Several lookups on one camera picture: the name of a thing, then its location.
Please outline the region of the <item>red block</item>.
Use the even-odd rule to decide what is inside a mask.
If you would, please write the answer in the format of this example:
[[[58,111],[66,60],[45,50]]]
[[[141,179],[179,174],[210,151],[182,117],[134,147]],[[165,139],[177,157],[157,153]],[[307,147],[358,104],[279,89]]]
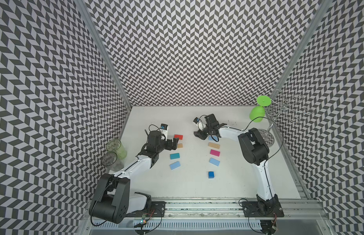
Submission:
[[[183,139],[183,135],[174,135],[174,138],[177,138],[179,140],[182,140]]]

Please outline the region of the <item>teal block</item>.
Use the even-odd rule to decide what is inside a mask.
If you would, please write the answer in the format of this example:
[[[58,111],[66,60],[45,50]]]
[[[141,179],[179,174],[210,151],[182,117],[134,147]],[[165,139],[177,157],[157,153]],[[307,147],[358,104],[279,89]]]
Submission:
[[[179,159],[180,158],[180,154],[179,153],[173,153],[170,155],[170,159],[174,160],[174,159]]]

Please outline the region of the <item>magenta block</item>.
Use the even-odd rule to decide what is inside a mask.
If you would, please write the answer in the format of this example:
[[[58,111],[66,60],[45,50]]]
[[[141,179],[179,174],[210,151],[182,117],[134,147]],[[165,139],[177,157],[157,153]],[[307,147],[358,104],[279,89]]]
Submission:
[[[213,155],[213,156],[219,157],[221,153],[220,153],[220,151],[211,149],[210,154]]]

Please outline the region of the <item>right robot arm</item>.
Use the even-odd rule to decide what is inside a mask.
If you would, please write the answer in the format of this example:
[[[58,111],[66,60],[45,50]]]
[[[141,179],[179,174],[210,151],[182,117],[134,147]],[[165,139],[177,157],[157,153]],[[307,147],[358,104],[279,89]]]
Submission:
[[[261,217],[274,215],[274,209],[278,207],[279,200],[273,189],[269,174],[270,149],[259,130],[256,128],[241,130],[226,123],[219,123],[214,114],[203,115],[203,117],[205,124],[199,117],[193,120],[198,127],[198,131],[194,132],[194,136],[201,140],[205,140],[209,136],[215,136],[216,140],[227,138],[237,141],[244,159],[251,164],[258,182],[256,213]]]

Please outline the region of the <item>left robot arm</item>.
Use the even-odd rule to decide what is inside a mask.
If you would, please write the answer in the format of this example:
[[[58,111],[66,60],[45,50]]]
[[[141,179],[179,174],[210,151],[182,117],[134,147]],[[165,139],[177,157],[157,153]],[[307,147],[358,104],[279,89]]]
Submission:
[[[114,174],[103,174],[89,207],[90,218],[120,223],[127,214],[151,205],[149,194],[131,193],[131,179],[151,169],[164,150],[176,150],[179,138],[167,139],[162,131],[151,131],[135,160]]]

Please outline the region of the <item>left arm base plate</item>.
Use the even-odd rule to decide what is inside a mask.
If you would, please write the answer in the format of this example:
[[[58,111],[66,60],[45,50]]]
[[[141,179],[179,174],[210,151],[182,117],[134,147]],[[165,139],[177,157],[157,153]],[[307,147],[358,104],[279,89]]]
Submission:
[[[142,217],[145,215],[146,217],[164,217],[165,215],[166,202],[165,201],[155,201],[152,202],[151,205],[141,211],[134,211],[126,214],[125,217]]]

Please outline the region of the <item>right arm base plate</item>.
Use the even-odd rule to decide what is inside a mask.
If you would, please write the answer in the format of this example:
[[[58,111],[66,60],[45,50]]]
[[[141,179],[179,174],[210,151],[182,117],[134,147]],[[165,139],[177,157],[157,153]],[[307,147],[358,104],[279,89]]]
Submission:
[[[284,217],[284,211],[279,202],[243,201],[240,203],[245,217]]]

